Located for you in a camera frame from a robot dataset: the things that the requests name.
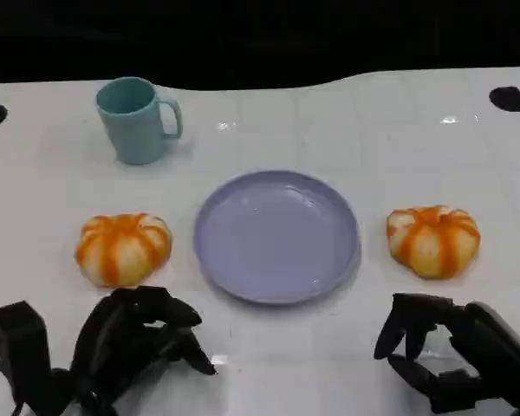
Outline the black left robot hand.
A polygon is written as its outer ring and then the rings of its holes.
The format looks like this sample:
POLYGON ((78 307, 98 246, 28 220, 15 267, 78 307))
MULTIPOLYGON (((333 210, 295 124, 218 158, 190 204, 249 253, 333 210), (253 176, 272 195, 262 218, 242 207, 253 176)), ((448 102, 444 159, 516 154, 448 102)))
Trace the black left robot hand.
POLYGON ((70 375, 85 415, 115 415, 114 403, 142 375, 178 361, 217 373, 192 329, 202 323, 188 303, 161 287, 115 289, 94 307, 78 335, 70 375))

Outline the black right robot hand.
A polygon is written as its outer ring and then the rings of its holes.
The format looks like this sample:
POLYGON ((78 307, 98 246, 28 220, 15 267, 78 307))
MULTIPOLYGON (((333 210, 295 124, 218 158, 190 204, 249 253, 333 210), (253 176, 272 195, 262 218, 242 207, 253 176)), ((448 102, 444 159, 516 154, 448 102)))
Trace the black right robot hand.
POLYGON ((425 395, 435 414, 474 408, 480 400, 502 399, 520 415, 520 337, 489 305, 459 306, 450 298, 396 293, 374 348, 413 389, 425 395), (433 374, 417 359, 429 332, 450 332, 452 347, 477 371, 433 374))

